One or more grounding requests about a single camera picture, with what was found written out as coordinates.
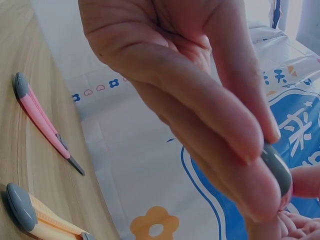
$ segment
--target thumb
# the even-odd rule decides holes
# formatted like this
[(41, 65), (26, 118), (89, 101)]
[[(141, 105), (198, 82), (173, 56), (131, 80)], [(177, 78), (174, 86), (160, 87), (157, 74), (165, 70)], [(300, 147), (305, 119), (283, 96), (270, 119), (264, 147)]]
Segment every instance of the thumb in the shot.
[(248, 240), (281, 240), (283, 222), (275, 216), (265, 223), (255, 223), (250, 218), (244, 218)]

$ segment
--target fingernail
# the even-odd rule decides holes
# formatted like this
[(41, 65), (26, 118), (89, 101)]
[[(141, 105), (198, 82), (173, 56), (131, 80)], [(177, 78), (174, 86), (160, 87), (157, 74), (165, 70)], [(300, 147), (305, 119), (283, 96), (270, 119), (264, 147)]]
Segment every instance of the fingernail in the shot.
[(249, 156), (246, 156), (246, 157), (244, 158), (244, 161), (245, 161), (245, 164), (246, 164), (247, 166), (250, 166), (250, 165), (252, 164), (252, 162), (253, 162), (253, 160), (252, 160)]
[(275, 131), (276, 138), (279, 140), (281, 138), (281, 132), (276, 119), (273, 117), (273, 129)]

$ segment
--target orange flower print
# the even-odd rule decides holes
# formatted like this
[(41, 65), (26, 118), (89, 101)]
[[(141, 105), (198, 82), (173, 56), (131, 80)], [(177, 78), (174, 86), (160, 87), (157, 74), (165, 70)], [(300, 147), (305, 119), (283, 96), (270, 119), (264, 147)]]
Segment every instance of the orange flower print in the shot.
[[(154, 225), (162, 225), (163, 230), (158, 236), (150, 236), (149, 231)], [(145, 216), (138, 216), (130, 225), (135, 240), (174, 240), (174, 232), (179, 227), (179, 219), (171, 216), (161, 206), (150, 208)]]

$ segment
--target blue stripe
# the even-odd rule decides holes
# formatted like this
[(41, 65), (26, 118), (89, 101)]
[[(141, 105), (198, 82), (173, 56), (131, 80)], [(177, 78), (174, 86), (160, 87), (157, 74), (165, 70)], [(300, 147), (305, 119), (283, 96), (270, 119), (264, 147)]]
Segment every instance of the blue stripe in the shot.
[(276, 0), (275, 9), (273, 12), (273, 22), (272, 22), (273, 29), (277, 28), (277, 25), (280, 19), (280, 14), (281, 14), (280, 8), (281, 8), (281, 0)]
[(207, 198), (207, 196), (200, 190), (200, 188), (197, 186), (196, 182), (194, 181), (194, 179), (192, 178), (190, 172), (188, 171), (187, 167), (186, 167), (186, 164), (185, 164), (185, 159), (184, 159), (184, 151), (185, 151), (185, 148), (182, 147), (181, 149), (181, 162), (182, 162), (182, 166), (186, 172), (186, 174), (189, 176), (191, 182), (193, 183), (193, 185), (195, 186), (195, 188), (197, 189), (197, 191), (202, 195), (202, 197), (209, 203), (210, 207), (212, 208), (215, 216), (216, 216), (216, 219), (218, 221), (218, 227), (219, 227), (219, 240), (222, 240), (222, 228), (221, 228), (221, 220), (220, 220), (220, 217), (218, 215), (218, 212), (215, 208), (215, 206), (212, 204), (212, 202)]

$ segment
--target blue wave pattern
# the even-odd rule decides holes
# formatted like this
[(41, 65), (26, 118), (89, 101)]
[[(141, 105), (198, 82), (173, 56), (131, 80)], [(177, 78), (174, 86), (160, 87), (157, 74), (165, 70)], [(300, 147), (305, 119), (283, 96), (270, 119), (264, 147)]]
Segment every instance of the blue wave pattern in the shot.
[[(281, 140), (273, 146), (281, 154), (286, 164), (290, 168), (301, 165), (320, 164), (320, 96), (315, 93), (291, 88), (272, 99), (270, 105), (282, 135)], [(209, 202), (215, 216), (219, 218), (214, 205), (205, 197), (200, 188), (196, 186), (195, 181), (185, 167), (184, 161), (187, 161), (187, 159), (183, 158), (183, 154), (181, 154), (181, 161), (192, 183)], [(226, 239), (248, 239), (244, 220), (237, 211), (235, 204), (209, 183), (192, 158), (191, 162), (203, 186), (218, 200), (223, 209), (226, 221)], [(320, 217), (320, 205), (317, 199), (294, 197), (291, 203), (301, 215), (310, 218)]]

